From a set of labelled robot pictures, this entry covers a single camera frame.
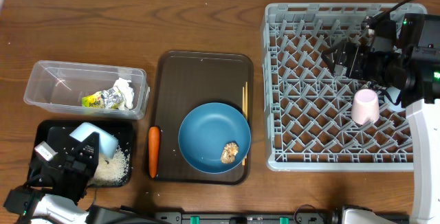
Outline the white rice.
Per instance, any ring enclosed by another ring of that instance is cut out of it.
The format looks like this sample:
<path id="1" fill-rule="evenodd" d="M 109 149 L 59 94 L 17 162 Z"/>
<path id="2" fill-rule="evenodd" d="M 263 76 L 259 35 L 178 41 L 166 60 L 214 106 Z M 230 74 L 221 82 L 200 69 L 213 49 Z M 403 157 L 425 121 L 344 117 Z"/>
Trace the white rice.
<path id="1" fill-rule="evenodd" d="M 112 159 L 104 154 L 99 154 L 98 167 L 94 176 L 89 180 L 89 185 L 117 186 L 123 183 L 123 178 L 128 175 L 129 158 L 118 146 Z"/>

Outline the yellow-green snack wrapper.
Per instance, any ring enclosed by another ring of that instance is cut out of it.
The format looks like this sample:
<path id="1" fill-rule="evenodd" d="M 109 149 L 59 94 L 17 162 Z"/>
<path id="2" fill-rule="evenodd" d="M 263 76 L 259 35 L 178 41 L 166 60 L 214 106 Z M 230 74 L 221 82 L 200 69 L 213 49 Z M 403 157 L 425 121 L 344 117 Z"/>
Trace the yellow-green snack wrapper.
<path id="1" fill-rule="evenodd" d="M 87 108 L 103 109 L 105 107 L 101 91 L 97 91 L 94 94 L 82 97 L 81 104 L 83 107 Z"/>

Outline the light blue cup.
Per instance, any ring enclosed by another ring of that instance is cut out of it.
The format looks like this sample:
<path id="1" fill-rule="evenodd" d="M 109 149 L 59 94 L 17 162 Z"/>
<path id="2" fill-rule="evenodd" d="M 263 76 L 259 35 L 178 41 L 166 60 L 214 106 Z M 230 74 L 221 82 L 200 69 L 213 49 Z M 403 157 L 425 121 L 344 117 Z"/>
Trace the light blue cup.
<path id="1" fill-rule="evenodd" d="M 401 102 L 397 102 L 397 98 L 400 96 L 401 91 L 395 87 L 389 87 L 384 94 L 384 101 L 388 105 L 388 109 L 394 112 L 405 111 Z"/>

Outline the foil wrapper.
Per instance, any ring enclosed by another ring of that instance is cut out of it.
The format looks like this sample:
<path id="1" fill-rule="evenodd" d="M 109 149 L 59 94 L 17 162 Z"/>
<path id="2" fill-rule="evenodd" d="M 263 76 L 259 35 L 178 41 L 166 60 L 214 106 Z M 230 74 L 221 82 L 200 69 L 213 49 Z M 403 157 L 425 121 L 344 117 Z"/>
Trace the foil wrapper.
<path id="1" fill-rule="evenodd" d="M 101 98 L 104 109 L 119 109 L 124 103 L 124 96 L 117 87 L 101 91 Z"/>

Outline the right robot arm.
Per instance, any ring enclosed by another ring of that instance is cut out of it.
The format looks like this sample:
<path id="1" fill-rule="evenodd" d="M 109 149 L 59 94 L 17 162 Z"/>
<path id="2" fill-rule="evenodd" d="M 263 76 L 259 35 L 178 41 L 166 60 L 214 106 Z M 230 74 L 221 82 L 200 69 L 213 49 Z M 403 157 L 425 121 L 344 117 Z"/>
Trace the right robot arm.
<path id="1" fill-rule="evenodd" d="M 367 19 L 370 45 L 340 41 L 321 53 L 331 73 L 400 90 L 413 149 L 411 223 L 439 222 L 439 17 L 407 13 L 401 27 L 381 13 Z"/>

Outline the pink cup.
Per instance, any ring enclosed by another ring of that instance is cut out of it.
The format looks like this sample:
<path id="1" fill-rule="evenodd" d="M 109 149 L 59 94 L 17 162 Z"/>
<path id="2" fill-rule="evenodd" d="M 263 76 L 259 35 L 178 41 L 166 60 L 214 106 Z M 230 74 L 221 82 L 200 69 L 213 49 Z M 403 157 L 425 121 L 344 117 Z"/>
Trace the pink cup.
<path id="1" fill-rule="evenodd" d="M 354 95 L 351 119 L 359 125 L 379 120 L 379 99 L 372 89 L 360 89 Z"/>

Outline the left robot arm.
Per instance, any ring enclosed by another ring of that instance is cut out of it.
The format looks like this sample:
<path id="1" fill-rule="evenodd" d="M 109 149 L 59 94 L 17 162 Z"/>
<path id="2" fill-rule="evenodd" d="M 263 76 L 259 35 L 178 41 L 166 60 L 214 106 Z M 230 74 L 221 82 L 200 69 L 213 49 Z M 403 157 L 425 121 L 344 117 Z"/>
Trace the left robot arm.
<path id="1" fill-rule="evenodd" d="M 32 184 L 44 175 L 29 178 L 9 192 L 4 208 L 19 215 L 17 223 L 162 223 L 149 216 L 94 204 L 88 210 L 78 207 L 98 166 L 99 148 L 100 135 L 96 132 L 64 153 L 57 153 L 46 142 L 41 142 L 34 148 L 36 158 L 44 166 L 58 171 L 60 177 L 51 178 L 50 189 L 40 190 L 34 189 Z"/>

